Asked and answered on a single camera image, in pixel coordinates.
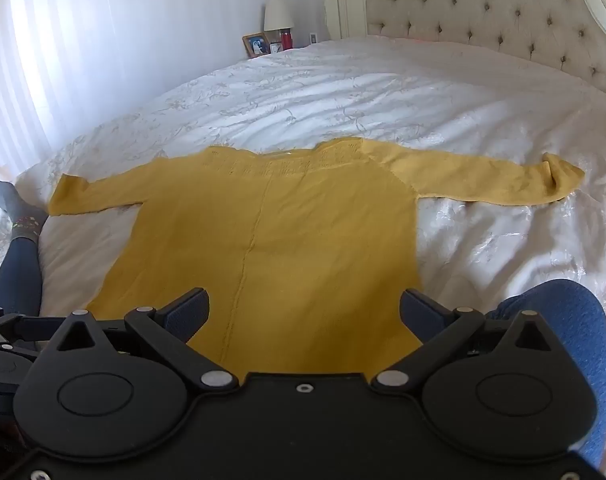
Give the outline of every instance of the tufted headboard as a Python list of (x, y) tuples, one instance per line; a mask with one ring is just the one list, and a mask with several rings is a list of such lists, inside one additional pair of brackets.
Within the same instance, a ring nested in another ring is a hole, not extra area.
[(484, 46), (606, 92), (606, 0), (326, 0), (333, 40), (375, 34)]

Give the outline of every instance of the bed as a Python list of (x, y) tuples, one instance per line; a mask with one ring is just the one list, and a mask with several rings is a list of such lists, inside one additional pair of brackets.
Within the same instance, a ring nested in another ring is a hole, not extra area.
[[(212, 144), (271, 152), (361, 136), (528, 164), (549, 151), (587, 173), (557, 204), (420, 202), (424, 290), (489, 311), (568, 278), (606, 309), (606, 0), (326, 0), (326, 15), (334, 41), (186, 83), (77, 138), (17, 187), (45, 204), (62, 173), (96, 180)], [(46, 222), (43, 315), (97, 294), (137, 211)], [(0, 262), (9, 231), (0, 211)]]

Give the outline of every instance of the beige upholstery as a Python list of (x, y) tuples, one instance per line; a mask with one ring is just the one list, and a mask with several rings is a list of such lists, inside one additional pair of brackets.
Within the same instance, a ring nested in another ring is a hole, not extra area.
[(368, 33), (531, 59), (606, 92), (606, 33), (584, 0), (367, 0)]

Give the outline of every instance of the triangular hole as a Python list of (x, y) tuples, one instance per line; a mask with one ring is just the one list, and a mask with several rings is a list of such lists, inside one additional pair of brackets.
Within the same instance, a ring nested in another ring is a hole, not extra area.
[(91, 348), (94, 346), (94, 339), (87, 330), (87, 325), (82, 321), (74, 323), (67, 332), (67, 336), (58, 346), (59, 351), (78, 350), (79, 348)]
[(525, 323), (525, 326), (516, 341), (516, 346), (518, 348), (529, 348), (532, 350), (541, 350), (543, 352), (549, 352), (551, 350), (534, 322)]

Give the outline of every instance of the yellow sweater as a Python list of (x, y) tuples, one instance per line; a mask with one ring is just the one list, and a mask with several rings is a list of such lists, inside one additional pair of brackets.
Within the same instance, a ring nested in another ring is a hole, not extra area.
[(401, 293), (420, 288), (421, 197), (501, 205), (564, 198), (584, 173), (339, 139), (256, 155), (213, 146), (89, 184), (64, 175), (51, 215), (142, 203), (125, 250), (88, 309), (98, 319), (162, 307), (202, 286), (210, 315), (190, 346), (238, 375), (364, 372), (420, 342)]

